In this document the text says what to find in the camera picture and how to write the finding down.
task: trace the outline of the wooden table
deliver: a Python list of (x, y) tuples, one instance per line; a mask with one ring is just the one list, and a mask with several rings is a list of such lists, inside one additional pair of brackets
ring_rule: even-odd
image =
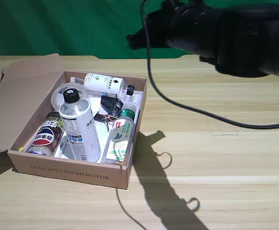
[[(26, 58), (0, 57), (0, 65)], [(146, 76), (145, 59), (61, 59), (65, 69)], [(152, 72), (181, 103), (239, 122), (279, 123), (277, 76), (221, 75), (191, 55), (155, 59)], [(128, 190), (15, 173), (0, 154), (0, 230), (279, 230), (279, 130), (177, 108), (150, 83), (140, 130)]]

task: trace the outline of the white bottle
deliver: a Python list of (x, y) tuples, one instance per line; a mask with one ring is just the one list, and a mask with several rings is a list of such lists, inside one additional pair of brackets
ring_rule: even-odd
[(84, 80), (88, 93), (120, 99), (123, 95), (132, 96), (134, 86), (127, 85), (122, 78), (116, 78), (96, 73), (88, 73)]
[(130, 154), (134, 133), (136, 106), (125, 103), (119, 118), (113, 123), (101, 163), (123, 162)]
[(59, 114), (75, 159), (98, 161), (101, 149), (90, 103), (80, 99), (76, 89), (66, 89), (63, 96)]

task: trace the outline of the pepsi logo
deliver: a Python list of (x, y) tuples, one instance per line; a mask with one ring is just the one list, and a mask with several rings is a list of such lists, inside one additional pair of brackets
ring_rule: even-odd
[(54, 133), (50, 128), (42, 128), (36, 135), (32, 145), (41, 146), (49, 145), (54, 141)]

